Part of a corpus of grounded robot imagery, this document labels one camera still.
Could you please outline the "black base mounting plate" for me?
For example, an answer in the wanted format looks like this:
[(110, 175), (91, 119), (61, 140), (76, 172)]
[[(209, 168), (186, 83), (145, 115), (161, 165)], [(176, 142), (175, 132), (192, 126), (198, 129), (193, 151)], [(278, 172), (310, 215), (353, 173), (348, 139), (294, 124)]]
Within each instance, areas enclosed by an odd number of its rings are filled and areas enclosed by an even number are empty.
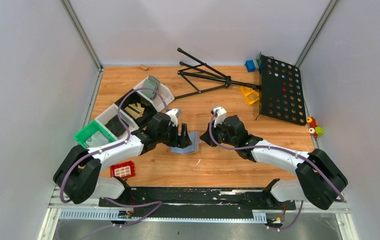
[(154, 218), (249, 219), (253, 210), (283, 212), (295, 210), (294, 202), (280, 203), (261, 187), (148, 187), (127, 188), (116, 199), (123, 205), (139, 206), (134, 217), (141, 217), (153, 208), (148, 203), (161, 201)]

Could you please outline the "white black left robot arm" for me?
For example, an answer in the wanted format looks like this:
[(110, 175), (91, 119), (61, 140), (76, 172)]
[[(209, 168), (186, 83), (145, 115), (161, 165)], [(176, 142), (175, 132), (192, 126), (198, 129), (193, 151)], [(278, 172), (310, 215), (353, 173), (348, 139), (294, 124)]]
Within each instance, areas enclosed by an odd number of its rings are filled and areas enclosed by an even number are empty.
[(178, 125), (180, 114), (178, 108), (158, 112), (146, 128), (103, 146), (74, 146), (53, 175), (53, 182), (68, 197), (61, 200), (81, 204), (91, 197), (118, 199), (126, 189), (125, 182), (119, 177), (101, 177), (100, 173), (116, 163), (143, 155), (158, 144), (181, 149), (190, 146), (187, 125)]

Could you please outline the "blue toy block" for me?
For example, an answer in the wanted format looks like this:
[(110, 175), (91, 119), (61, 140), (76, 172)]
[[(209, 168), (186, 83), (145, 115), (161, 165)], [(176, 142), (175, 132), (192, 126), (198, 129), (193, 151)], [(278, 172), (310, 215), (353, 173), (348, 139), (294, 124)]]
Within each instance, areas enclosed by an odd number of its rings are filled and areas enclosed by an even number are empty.
[(260, 60), (254, 59), (254, 60), (247, 60), (245, 62), (245, 67), (247, 72), (258, 72), (260, 68)]

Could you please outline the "clear packet in green bin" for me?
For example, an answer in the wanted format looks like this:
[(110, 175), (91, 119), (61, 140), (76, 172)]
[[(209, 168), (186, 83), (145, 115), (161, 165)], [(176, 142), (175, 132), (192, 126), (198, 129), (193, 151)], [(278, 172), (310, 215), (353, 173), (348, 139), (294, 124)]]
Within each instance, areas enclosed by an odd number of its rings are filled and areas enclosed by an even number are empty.
[(87, 148), (95, 148), (106, 145), (109, 143), (109, 139), (100, 131), (95, 132), (85, 141)]

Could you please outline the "yellow toy frame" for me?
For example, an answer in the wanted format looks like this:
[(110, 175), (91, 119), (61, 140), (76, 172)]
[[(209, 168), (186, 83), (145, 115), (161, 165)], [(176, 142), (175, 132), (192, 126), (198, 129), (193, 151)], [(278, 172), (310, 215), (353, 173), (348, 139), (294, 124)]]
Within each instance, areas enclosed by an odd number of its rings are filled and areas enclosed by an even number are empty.
[(240, 91), (245, 99), (245, 102), (251, 106), (260, 100), (260, 94), (250, 87), (240, 86)]

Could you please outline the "red yellow toy piece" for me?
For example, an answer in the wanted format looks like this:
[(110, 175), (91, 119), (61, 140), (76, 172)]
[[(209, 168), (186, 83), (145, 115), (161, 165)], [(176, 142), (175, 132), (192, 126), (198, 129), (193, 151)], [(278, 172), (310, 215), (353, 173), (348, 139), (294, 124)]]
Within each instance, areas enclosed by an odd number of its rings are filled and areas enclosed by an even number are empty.
[(315, 120), (315, 118), (314, 117), (308, 117), (307, 119), (306, 119), (306, 121), (307, 121), (307, 123), (308, 123), (308, 125), (309, 125), (309, 128), (316, 128), (317, 126), (318, 126), (318, 124), (317, 124), (317, 122), (316, 122), (316, 120)]

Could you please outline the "small wooden block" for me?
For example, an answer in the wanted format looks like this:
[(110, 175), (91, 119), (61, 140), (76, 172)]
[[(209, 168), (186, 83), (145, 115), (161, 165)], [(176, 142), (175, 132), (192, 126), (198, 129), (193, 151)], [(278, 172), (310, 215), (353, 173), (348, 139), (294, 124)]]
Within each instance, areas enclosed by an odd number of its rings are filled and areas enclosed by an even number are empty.
[(144, 70), (144, 71), (147, 71), (147, 70), (149, 69), (149, 66), (144, 65), (144, 64), (141, 64), (139, 67), (140, 67), (142, 70)]

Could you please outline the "white bin near green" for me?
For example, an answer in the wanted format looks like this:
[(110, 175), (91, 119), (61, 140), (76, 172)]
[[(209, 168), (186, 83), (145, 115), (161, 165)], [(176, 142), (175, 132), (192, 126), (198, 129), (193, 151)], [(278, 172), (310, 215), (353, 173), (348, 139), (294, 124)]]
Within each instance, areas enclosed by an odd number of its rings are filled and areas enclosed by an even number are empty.
[(121, 110), (121, 119), (126, 125), (124, 126), (120, 122), (117, 112), (118, 106), (116, 104), (112, 104), (105, 111), (99, 114), (95, 120), (101, 124), (115, 139), (119, 139), (126, 135), (127, 129), (131, 132), (139, 129), (138, 124), (127, 113)]

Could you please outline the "green plastic bin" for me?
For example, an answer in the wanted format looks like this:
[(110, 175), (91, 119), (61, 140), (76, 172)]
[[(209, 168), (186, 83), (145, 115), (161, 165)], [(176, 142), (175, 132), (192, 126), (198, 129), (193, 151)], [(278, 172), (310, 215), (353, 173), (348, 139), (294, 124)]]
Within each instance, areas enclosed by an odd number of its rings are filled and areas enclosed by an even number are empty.
[(100, 147), (117, 140), (117, 137), (97, 120), (91, 121), (74, 135), (76, 142), (84, 148)]

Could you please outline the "grey green pouch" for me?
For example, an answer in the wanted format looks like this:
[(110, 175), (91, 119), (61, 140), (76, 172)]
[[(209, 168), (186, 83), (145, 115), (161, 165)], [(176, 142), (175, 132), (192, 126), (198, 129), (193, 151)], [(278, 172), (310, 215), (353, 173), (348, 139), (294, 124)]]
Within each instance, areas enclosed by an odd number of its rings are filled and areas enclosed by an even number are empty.
[(153, 100), (156, 95), (157, 95), (157, 91), (160, 87), (160, 81), (152, 76), (152, 75), (149, 75), (146, 80), (143, 82), (143, 90), (141, 90), (141, 92), (149, 99)]

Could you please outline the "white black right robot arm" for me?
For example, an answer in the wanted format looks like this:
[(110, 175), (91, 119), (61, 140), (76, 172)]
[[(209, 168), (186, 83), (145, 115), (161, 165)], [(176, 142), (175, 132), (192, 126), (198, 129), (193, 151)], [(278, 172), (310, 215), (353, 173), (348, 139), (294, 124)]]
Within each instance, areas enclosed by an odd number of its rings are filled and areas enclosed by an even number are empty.
[(348, 180), (321, 149), (307, 152), (277, 146), (249, 134), (236, 115), (218, 124), (211, 119), (200, 140), (211, 147), (236, 151), (243, 159), (270, 164), (294, 174), (296, 180), (276, 179), (267, 186), (266, 196), (272, 203), (309, 201), (327, 210), (334, 202), (345, 201), (342, 191)]

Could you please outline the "black folding tripod stand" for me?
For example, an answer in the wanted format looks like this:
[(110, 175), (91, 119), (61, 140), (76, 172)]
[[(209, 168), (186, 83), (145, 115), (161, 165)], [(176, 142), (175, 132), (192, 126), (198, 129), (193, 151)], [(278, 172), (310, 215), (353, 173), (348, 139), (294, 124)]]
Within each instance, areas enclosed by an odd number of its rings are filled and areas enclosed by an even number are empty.
[[(262, 91), (262, 86), (259, 84), (254, 84), (254, 83), (247, 83), (247, 82), (241, 82), (241, 81), (236, 81), (232, 80), (232, 77), (230, 75), (225, 75), (224, 73), (216, 70), (215, 68), (211, 67), (207, 63), (199, 60), (198, 58), (194, 57), (190, 53), (184, 51), (182, 48), (178, 47), (177, 51), (190, 59), (194, 60), (197, 62), (197, 65), (190, 65), (187, 64), (183, 61), (180, 61), (179, 64), (181, 66), (184, 66), (185, 68), (180, 69), (177, 71), (177, 74), (181, 76), (187, 83), (190, 84), (190, 86), (195, 90), (194, 92), (191, 93), (186, 93), (182, 94), (179, 96), (175, 96), (175, 99), (182, 99), (202, 93), (207, 93), (219, 89), (227, 89), (231, 85), (237, 85), (241, 87), (248, 87), (251, 88), (255, 91)], [(199, 89), (197, 86), (195, 86), (189, 78), (195, 78), (195, 79), (202, 79), (202, 80), (209, 80), (209, 81), (214, 81), (214, 82), (219, 82), (222, 85), (211, 87), (211, 88), (206, 88), (206, 89)]]

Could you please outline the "tan black item in bin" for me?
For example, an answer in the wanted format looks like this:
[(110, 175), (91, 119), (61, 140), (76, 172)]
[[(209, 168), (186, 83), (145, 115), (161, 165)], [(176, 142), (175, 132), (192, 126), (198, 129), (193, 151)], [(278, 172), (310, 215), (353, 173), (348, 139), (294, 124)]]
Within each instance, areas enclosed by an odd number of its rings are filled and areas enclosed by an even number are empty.
[(141, 103), (132, 103), (125, 107), (125, 112), (135, 120), (143, 117), (145, 111), (145, 105)]

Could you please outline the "green white toy piece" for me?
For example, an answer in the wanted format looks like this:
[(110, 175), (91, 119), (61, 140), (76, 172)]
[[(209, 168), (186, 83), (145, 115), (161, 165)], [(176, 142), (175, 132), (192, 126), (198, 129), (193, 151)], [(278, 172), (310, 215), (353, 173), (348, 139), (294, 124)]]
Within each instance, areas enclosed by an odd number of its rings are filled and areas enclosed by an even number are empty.
[(309, 128), (309, 133), (314, 137), (318, 138), (319, 136), (322, 136), (324, 134), (324, 130), (320, 127), (310, 127)]

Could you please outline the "black plastic bin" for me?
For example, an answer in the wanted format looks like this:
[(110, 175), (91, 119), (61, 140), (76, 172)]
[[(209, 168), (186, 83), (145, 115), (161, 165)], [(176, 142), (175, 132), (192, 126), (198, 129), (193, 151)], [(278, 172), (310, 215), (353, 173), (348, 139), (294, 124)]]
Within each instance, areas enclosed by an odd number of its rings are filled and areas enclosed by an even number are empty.
[(119, 107), (125, 95), (114, 104), (120, 109), (121, 119), (128, 125), (144, 126), (157, 113), (156, 108), (138, 92), (132, 93)]

